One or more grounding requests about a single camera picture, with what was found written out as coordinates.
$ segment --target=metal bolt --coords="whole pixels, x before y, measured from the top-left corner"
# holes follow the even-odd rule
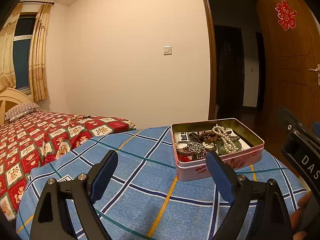
[[[271,184],[271,185],[277,185],[277,182],[274,180],[274,179],[270,179],[269,180],[269,183]]]
[[[78,175],[79,180],[84,180],[86,177],[87,177],[87,175],[85,175],[84,173]]]
[[[240,181],[245,181],[245,180],[247,179],[247,177],[244,176],[243,174],[240,174],[240,175],[238,175],[238,179],[239,179]]]
[[[49,185],[52,185],[54,183],[54,181],[55,181],[54,178],[50,178],[50,179],[48,179],[47,182],[48,182]]]

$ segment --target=human hand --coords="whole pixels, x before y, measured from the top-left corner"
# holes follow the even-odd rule
[[[312,192],[310,191],[306,195],[304,195],[302,198],[300,198],[298,201],[299,208],[291,214],[290,222],[291,222],[291,227],[293,231],[297,228],[299,224],[300,218],[306,209],[306,206],[309,202],[311,194]],[[306,236],[307,236],[307,232],[300,231],[293,236],[293,240],[303,240]]]

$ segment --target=red patterned bedspread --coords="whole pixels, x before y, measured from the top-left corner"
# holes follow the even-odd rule
[[[93,136],[135,129],[126,119],[81,117],[34,112],[0,127],[0,207],[9,220],[17,214],[32,168],[58,159]]]

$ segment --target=red chinese character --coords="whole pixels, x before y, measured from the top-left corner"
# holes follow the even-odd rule
[[[278,17],[281,19],[278,23],[285,31],[287,31],[289,28],[293,29],[296,27],[296,19],[294,16],[297,16],[298,14],[296,11],[291,12],[286,0],[282,0],[281,2],[282,4],[278,3],[275,9],[278,11]]]

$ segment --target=headboard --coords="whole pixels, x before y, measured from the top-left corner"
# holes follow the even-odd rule
[[[27,102],[33,102],[33,100],[16,89],[7,88],[0,93],[0,125],[4,124],[5,112],[18,104]]]

